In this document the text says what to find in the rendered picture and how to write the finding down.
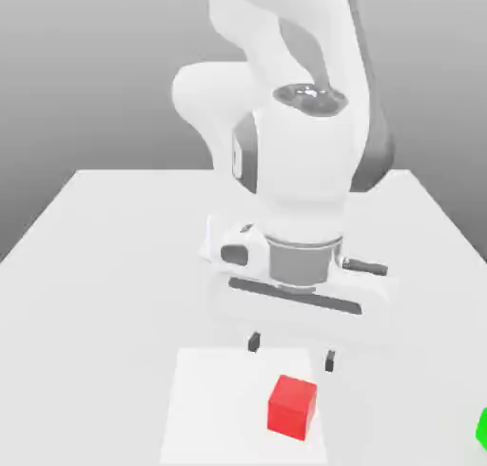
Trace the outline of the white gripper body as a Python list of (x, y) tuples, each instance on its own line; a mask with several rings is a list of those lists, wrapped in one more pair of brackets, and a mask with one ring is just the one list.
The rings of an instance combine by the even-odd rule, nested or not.
[(386, 342), (392, 334), (391, 292), (362, 280), (320, 285), (298, 294), (222, 274), (210, 277), (205, 303), (214, 317), (247, 335), (344, 342)]

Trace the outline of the small red cube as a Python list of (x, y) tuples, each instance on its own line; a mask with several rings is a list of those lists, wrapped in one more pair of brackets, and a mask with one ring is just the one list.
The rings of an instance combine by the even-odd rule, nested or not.
[(315, 383), (280, 375), (267, 402), (267, 429), (305, 441), (317, 395)]

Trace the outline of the small green cube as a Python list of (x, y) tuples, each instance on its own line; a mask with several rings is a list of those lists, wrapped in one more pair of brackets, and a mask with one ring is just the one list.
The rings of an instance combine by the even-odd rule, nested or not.
[(487, 452), (487, 406), (482, 409), (479, 415), (475, 437), (478, 444)]

